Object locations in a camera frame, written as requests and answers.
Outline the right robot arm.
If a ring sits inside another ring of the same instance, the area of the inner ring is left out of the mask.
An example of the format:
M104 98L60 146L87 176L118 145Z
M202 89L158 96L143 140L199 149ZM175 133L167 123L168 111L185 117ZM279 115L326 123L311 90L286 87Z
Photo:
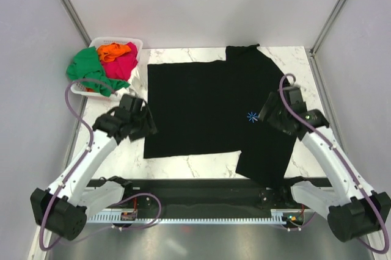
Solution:
M307 179L297 179L280 191L286 207L303 204L327 220L334 236L347 242L382 231L389 245L386 219L390 197L378 193L354 168L336 141L329 122L318 109L308 110L297 86L269 94L259 119L286 134L295 136L315 157L333 191L314 186Z

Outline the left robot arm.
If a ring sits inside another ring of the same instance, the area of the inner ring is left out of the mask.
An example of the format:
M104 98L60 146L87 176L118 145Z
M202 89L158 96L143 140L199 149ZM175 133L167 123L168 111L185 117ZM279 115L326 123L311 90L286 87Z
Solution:
M69 241L103 209L132 204L131 181L119 176L104 180L95 190L87 191L86 187L123 140L133 142L157 132L147 102L132 95L123 95L118 106L100 115L87 129L90 138L70 165L45 190L37 188L30 197L36 224Z

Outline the white plastic basket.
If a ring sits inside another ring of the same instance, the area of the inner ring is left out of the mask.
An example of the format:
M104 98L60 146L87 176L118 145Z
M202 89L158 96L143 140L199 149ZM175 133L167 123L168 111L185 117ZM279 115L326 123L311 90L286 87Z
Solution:
M117 101L130 91L144 86L138 69L143 42L128 37L97 37L78 52L67 68L68 77L77 83L71 91L88 98Z

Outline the white t-shirt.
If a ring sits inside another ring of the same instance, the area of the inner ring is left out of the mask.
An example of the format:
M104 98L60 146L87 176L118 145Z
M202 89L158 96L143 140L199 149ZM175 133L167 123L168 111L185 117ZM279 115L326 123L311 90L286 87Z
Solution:
M143 98L147 100L147 83L146 78L142 75L141 70L136 67L132 72L127 83L130 84L127 88L122 88L117 92L118 96L122 96L124 94L130 94L132 96L136 96L139 98Z

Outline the black t-shirt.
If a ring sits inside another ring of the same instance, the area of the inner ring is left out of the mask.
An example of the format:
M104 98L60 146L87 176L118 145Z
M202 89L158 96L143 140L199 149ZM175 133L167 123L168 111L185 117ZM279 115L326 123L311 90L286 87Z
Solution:
M224 60L149 64L147 102L157 133L145 158L239 151L236 172L282 186L296 138L258 120L283 76L257 45L228 46Z

